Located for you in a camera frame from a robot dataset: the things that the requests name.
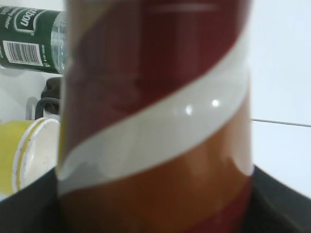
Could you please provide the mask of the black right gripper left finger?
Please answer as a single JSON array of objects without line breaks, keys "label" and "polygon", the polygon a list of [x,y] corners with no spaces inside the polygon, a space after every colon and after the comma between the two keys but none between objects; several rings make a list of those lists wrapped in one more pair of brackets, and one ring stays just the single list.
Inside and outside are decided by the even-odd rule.
[{"label": "black right gripper left finger", "polygon": [[65,231],[54,169],[0,202],[0,231],[2,233]]}]

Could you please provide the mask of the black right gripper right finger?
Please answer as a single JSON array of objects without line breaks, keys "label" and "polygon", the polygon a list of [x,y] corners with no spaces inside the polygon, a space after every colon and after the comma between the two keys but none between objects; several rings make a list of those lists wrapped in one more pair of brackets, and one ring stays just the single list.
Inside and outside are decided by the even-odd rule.
[{"label": "black right gripper right finger", "polygon": [[255,167],[246,233],[309,233],[311,200]]}]

